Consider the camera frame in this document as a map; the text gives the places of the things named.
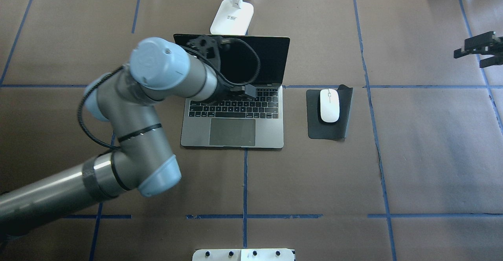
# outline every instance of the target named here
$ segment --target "desk lamp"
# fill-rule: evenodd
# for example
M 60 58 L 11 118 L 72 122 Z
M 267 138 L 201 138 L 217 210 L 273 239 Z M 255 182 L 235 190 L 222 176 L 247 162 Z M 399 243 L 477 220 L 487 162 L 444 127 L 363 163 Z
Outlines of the desk lamp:
M 223 0 L 210 27 L 212 34 L 244 35 L 253 16 L 253 5 L 243 0 Z

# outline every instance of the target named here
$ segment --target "blue tape grid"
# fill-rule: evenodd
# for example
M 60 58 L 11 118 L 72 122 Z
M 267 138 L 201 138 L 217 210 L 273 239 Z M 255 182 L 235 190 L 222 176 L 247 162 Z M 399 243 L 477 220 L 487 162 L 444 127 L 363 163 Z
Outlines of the blue tape grid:
M 248 219 L 318 219 L 323 214 L 248 214 L 248 148 L 244 149 L 243 214 L 186 215 L 187 220 L 242 219 L 243 248 L 248 248 Z
M 26 17 L 28 12 L 30 11 L 31 3 L 33 0 L 28 2 L 26 6 L 25 14 L 23 15 L 23 19 L 21 20 L 21 24 L 19 25 L 18 33 L 16 33 L 16 38 L 14 39 L 14 43 L 12 44 L 11 51 L 9 53 L 9 57 L 7 57 L 7 62 L 5 63 L 4 71 L 2 72 L 2 77 L 0 77 L 0 85 L 4 82 L 5 75 L 7 74 L 7 70 L 9 69 L 9 64 L 11 63 L 12 55 L 14 54 L 14 49 L 16 48 L 16 44 L 18 44 L 19 36 L 21 35 L 21 30 L 23 30 L 23 26 L 25 25 Z
M 473 37 L 471 32 L 470 24 L 468 23 L 468 18 L 466 17 L 465 7 L 463 6 L 463 0 L 459 0 L 459 6 L 461 7 L 461 13 L 463 14 L 463 19 L 465 20 L 466 29 L 468 31 L 468 35 Z M 480 62 L 480 55 L 476 54 L 477 62 Z M 501 117 L 499 116 L 498 109 L 496 108 L 496 103 L 494 102 L 494 96 L 492 95 L 491 88 L 489 86 L 489 81 L 487 80 L 487 75 L 483 68 L 480 68 L 480 73 L 482 73 L 482 77 L 484 79 L 485 87 L 487 88 L 487 93 L 489 93 L 489 97 L 491 99 L 492 108 L 494 109 L 494 114 L 496 115 L 496 120 L 498 121 L 499 130 L 501 134 L 503 134 L 503 124 L 501 123 Z
M 87 85 L 86 84 L 68 84 L 68 85 L 51 85 L 51 84 L 3 84 L 3 81 L 5 79 L 5 76 L 7 74 L 7 70 L 9 69 L 9 64 L 12 58 L 12 55 L 14 53 L 16 44 L 18 42 L 20 33 L 22 31 L 22 28 L 24 26 L 25 20 L 27 18 L 27 14 L 29 12 L 29 9 L 31 7 L 33 0 L 29 0 L 27 8 L 25 10 L 25 14 L 23 16 L 23 19 L 20 23 L 20 27 L 18 29 L 18 32 L 16 34 L 16 38 L 14 40 L 14 43 L 11 47 L 11 51 L 9 53 L 9 57 L 7 59 L 6 65 L 4 67 L 2 76 L 0 78 L 0 87 L 2 88 L 84 88 Z M 370 85 L 369 82 L 369 77 L 368 77 L 368 72 L 367 72 L 367 67 L 365 64 L 365 59 L 363 57 L 363 40 L 362 40 L 362 35 L 361 35 L 361 28 L 360 28 L 360 21 L 359 21 L 359 16 L 358 16 L 358 8 L 357 8 L 357 1 L 354 1 L 354 13 L 356 17 L 356 23 L 357 23 L 357 29 L 358 29 L 358 37 L 359 37 L 359 42 L 360 42 L 360 50 L 361 50 L 361 55 L 362 55 L 362 64 L 363 64 L 363 70 L 365 71 L 365 81 L 366 85 L 364 88 L 367 89 L 367 96 L 369 98 L 369 106 L 370 106 L 370 111 L 371 111 L 371 119 L 372 119 L 372 125 L 373 125 L 373 131 L 374 131 L 374 140 L 376 142 L 376 147 L 378 150 L 379 154 L 379 168 L 381 170 L 381 185 L 383 189 L 383 198 L 385 202 L 385 209 L 386 209 L 386 214 L 369 214 L 368 218 L 381 218 L 381 219 L 386 219 L 388 222 L 388 232 L 389 232 L 389 237 L 390 237 L 390 244 L 391 244 L 391 251 L 392 251 L 392 256 L 393 260 L 395 261 L 397 259 L 396 253 L 395 253 L 395 243 L 394 243 L 394 238 L 393 238 L 393 232 L 392 232 L 392 227 L 391 227 L 391 218 L 452 218 L 452 217 L 465 217 L 465 218 L 473 218 L 473 217 L 480 217 L 480 218 L 487 218 L 487 217 L 503 217 L 503 214 L 491 214 L 491 213 L 426 213 L 426 214 L 391 214 L 389 212 L 389 205 L 388 205 L 388 200 L 387 200 L 387 194 L 386 194 L 386 186 L 385 186 L 385 179 L 384 179 L 384 172 L 382 168 L 382 161 L 380 157 L 380 147 L 379 147 L 379 138 L 377 135 L 377 129 L 376 129 L 376 123 L 375 123 L 375 116 L 374 116 L 374 110 L 372 106 L 372 101 L 371 101 L 371 91 L 370 89 L 374 88 L 402 88 L 402 89 L 407 89 L 407 88 L 422 88 L 422 89 L 487 89 L 488 94 L 490 96 L 490 99 L 492 101 L 492 106 L 494 108 L 494 112 L 496 114 L 496 119 L 498 121 L 499 127 L 501 129 L 501 133 L 503 134 L 503 125 L 501 123 L 501 117 L 500 114 L 496 108 L 496 103 L 494 102 L 494 97 L 492 95 L 491 89 L 502 89 L 503 85 L 489 85 L 488 80 L 487 80 L 487 75 L 485 73 L 484 69 L 480 69 L 483 79 L 485 81 L 485 85 Z M 462 0 L 459 0 L 461 11 L 463 14 L 463 18 L 465 21 L 465 25 L 467 28 L 467 32 L 470 37 L 472 37 L 472 32 L 471 28 L 469 26 L 466 13 L 464 10 L 463 2 Z M 133 25 L 131 29 L 131 33 L 135 32 L 136 28 L 136 21 L 137 21 L 137 16 L 138 16 L 138 10 L 140 8 L 140 0 L 137 0 L 136 4 L 136 9 L 135 9 L 135 14 L 134 14 L 134 19 L 133 19 Z M 338 85 L 287 85 L 284 86 L 284 88 L 337 88 Z M 248 214 L 248 202 L 247 202 L 247 193 L 248 193 L 248 150 L 245 150 L 244 154 L 244 193 L 243 193 L 243 198 L 244 198 L 244 205 L 243 205 L 243 213 L 244 214 L 231 214 L 231 215 L 187 215 L 187 219 L 243 219 L 243 246 L 244 248 L 247 247 L 247 233 L 246 233 L 246 222 L 247 219 L 316 219 L 320 218 L 323 215 L 322 214 L 264 214 L 264 215 L 250 215 Z M 92 243 L 92 248 L 90 251 L 90 261 L 94 259 L 94 251 L 95 251 L 95 245 L 97 241 L 97 233 L 99 231 L 99 221 L 101 219 L 131 219 L 131 215 L 102 215 L 102 209 L 103 209 L 103 204 L 100 203 L 98 207 L 98 211 L 96 215 L 68 215 L 65 218 L 66 219 L 95 219 L 96 224 L 95 224 L 95 232 L 93 236 L 93 243 Z
M 384 169 L 382 167 L 381 148 L 379 146 L 379 136 L 377 135 L 377 126 L 376 126 L 376 120 L 375 120 L 375 116 L 374 116 L 374 107 L 372 106 L 372 96 L 371 96 L 371 92 L 370 92 L 369 75 L 367 72 L 367 65 L 365 64 L 365 58 L 363 57 L 363 40 L 362 40 L 362 31 L 360 28 L 360 18 L 358 16 L 358 7 L 357 7 L 356 0 L 352 0 L 352 1 L 354 4 L 354 15 L 356 17 L 356 26 L 358 29 L 358 39 L 360 41 L 360 53 L 362 55 L 363 71 L 365 72 L 365 84 L 366 84 L 366 89 L 367 89 L 367 96 L 369 99 L 370 117 L 372 119 L 372 129 L 374 130 L 374 141 L 375 141 L 375 145 L 377 148 L 377 154 L 379 155 L 379 170 L 381 171 L 382 196 L 384 198 L 384 209 L 386 210 L 386 222 L 388 223 L 388 236 L 389 236 L 389 243 L 391 246 L 391 256 L 393 258 L 393 261 L 397 261 L 397 252 L 395 250 L 395 238 L 393 237 L 393 227 L 391 225 L 391 216 L 389 213 L 388 194 L 386 192 L 386 180 L 384 178 Z

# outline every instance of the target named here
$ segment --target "mouse pad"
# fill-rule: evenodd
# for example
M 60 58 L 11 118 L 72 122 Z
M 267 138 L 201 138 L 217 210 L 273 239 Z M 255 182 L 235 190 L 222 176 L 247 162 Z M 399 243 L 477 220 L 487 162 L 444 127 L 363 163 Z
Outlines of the mouse pad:
M 352 102 L 352 88 L 340 85 L 339 94 L 340 115 L 335 123 L 325 123 L 319 114 L 320 90 L 306 91 L 307 103 L 307 134 L 311 139 L 340 140 L 347 136 L 347 124 Z

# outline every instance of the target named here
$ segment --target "light blue joint cap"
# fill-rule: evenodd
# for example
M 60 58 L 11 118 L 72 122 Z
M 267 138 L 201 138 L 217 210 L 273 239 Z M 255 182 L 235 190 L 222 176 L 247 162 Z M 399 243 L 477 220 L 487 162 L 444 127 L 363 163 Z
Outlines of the light blue joint cap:
M 173 187 L 181 178 L 182 174 L 176 162 L 176 156 L 172 155 L 138 186 L 138 191 L 145 197 L 158 195 Z
M 98 83 L 100 80 L 102 80 L 106 75 L 108 75 L 108 73 L 105 73 L 104 75 L 102 75 L 101 77 L 99 77 L 98 79 L 94 80 L 93 82 L 91 82 L 87 87 L 86 89 L 84 90 L 84 95 L 87 94 L 87 92 L 93 88 L 96 83 Z M 101 111 L 99 110 L 99 107 L 97 105 L 97 90 L 94 90 L 93 93 L 91 93 L 89 95 L 89 98 L 87 99 L 86 103 L 85 103 L 85 106 L 86 106 L 86 109 L 88 109 L 88 111 L 98 120 L 100 121 L 109 121 L 105 116 L 103 116 L 103 114 L 101 113 Z
M 159 37 L 140 41 L 129 59 L 131 75 L 141 85 L 166 90 L 180 84 L 190 70 L 189 55 L 177 44 Z

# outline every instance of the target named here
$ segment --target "laptop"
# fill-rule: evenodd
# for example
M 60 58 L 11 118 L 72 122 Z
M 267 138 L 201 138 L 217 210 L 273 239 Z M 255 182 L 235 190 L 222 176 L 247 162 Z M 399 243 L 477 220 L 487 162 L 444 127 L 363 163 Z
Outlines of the laptop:
M 193 34 L 175 34 L 184 46 Z M 185 147 L 283 147 L 283 75 L 288 37 L 228 36 L 248 43 L 261 61 L 254 101 L 226 99 L 217 105 L 185 101 L 181 145 Z

